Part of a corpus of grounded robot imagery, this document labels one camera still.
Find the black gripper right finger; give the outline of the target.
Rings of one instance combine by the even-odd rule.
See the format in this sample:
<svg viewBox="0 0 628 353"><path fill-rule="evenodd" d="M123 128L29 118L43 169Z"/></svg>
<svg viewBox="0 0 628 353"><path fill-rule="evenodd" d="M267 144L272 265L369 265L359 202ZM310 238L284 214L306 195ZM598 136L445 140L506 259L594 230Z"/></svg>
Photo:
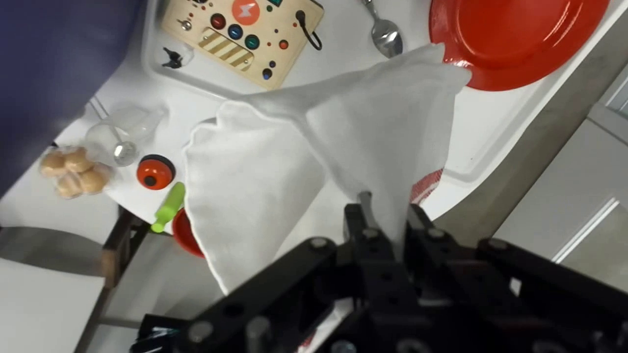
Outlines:
<svg viewBox="0 0 628 353"><path fill-rule="evenodd" d="M408 208L402 261L412 275L433 275L457 249L420 206Z"/></svg>

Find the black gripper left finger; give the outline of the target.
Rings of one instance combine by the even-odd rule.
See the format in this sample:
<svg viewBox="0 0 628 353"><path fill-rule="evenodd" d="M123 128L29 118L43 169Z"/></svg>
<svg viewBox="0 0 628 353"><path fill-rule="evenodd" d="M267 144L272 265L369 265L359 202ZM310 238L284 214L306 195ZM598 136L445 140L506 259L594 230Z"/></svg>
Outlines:
<svg viewBox="0 0 628 353"><path fill-rule="evenodd" d="M390 273L392 249L375 220L371 193L361 193L355 204L345 206L345 251L363 273Z"/></svg>

